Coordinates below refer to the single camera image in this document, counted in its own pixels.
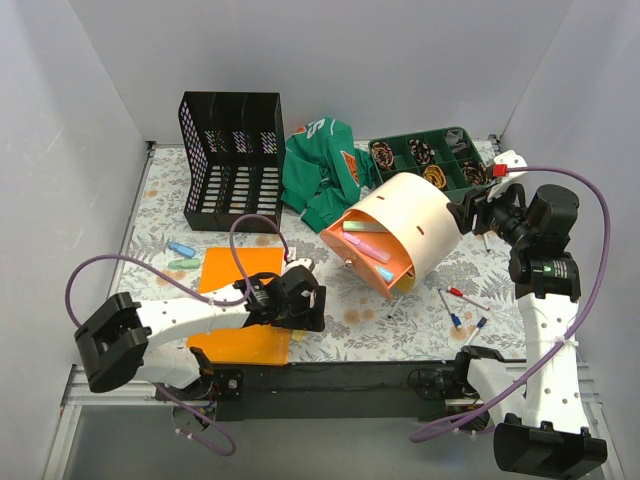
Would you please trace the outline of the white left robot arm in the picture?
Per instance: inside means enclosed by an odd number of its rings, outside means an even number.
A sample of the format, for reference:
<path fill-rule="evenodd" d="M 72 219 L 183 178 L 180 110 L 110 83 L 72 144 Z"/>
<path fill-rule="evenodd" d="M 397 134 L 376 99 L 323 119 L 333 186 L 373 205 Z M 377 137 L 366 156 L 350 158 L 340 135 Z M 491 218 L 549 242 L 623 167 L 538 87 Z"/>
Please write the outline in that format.
<path fill-rule="evenodd" d="M 321 332 L 327 289 L 304 263 L 281 275 L 261 272 L 209 294 L 135 301 L 127 292 L 108 298 L 74 334 L 89 389 L 116 390 L 132 380 L 180 389 L 193 400 L 213 386 L 210 360 L 200 347 L 175 343 L 197 334 L 270 326 Z"/>

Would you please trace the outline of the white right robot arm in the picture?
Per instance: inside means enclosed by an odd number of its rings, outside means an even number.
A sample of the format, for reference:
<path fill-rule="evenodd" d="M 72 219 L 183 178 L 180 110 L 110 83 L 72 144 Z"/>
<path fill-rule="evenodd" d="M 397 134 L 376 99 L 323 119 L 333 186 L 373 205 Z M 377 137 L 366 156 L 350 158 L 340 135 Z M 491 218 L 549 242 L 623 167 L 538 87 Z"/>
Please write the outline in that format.
<path fill-rule="evenodd" d="M 577 325 L 581 297 L 577 263 L 565 248 L 579 199 L 543 185 L 531 201 L 520 184 L 491 196 L 469 191 L 447 206 L 459 230 L 493 231 L 511 248 L 509 276 L 525 330 L 524 382 L 508 375 L 497 351 L 467 346 L 457 355 L 454 389 L 489 404 L 498 467 L 548 479 L 579 479 L 607 459 L 604 440 L 590 432 L 579 390 Z"/>

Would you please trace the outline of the purple highlighter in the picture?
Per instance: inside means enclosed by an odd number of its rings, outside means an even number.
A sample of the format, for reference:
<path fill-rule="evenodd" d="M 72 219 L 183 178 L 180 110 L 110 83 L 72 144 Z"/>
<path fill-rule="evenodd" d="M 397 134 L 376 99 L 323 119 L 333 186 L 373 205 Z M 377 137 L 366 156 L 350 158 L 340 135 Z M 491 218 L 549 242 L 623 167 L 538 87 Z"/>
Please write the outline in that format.
<path fill-rule="evenodd" d="M 353 235 L 352 233 L 343 232 L 342 237 L 351 245 L 353 245 L 358 251 L 364 253 L 368 257 L 377 260 L 382 264 L 387 264 L 391 259 L 391 255 L 388 252 L 367 243 L 365 240 L 356 235 Z"/>

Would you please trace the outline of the white drawer organizer box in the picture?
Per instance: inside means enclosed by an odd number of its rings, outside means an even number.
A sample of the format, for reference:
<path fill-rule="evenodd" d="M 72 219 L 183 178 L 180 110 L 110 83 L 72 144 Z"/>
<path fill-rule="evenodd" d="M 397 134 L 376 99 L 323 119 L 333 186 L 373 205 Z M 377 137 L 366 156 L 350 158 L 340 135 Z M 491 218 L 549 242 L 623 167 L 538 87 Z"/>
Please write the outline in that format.
<path fill-rule="evenodd" d="M 435 186 L 411 173 L 400 173 L 347 209 L 320 233 L 322 241 L 377 293 L 390 299 L 406 294 L 434 270 L 459 244 L 462 235 L 446 208 L 448 198 Z M 358 251 L 343 237 L 344 221 L 377 222 L 388 233 L 355 233 L 391 255 L 387 264 Z M 376 271 L 382 266 L 395 275 L 387 284 Z"/>

